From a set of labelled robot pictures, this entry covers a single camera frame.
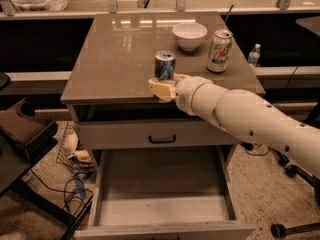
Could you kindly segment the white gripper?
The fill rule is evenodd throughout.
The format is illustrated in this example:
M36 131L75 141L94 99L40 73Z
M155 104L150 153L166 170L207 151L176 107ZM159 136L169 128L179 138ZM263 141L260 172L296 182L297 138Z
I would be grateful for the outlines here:
M149 79L149 90L163 102L171 102L175 99L177 107L188 115L212 115L220 98L218 85L215 85L211 80L190 77L186 74L175 73L173 80Z

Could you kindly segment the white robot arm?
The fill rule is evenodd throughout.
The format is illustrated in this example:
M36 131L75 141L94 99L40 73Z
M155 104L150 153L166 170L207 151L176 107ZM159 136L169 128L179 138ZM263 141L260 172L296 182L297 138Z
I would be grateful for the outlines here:
M257 94L179 74L172 80L152 78L148 86L152 94L164 102L173 101L181 111L241 141L277 150L320 176L320 129L285 115Z

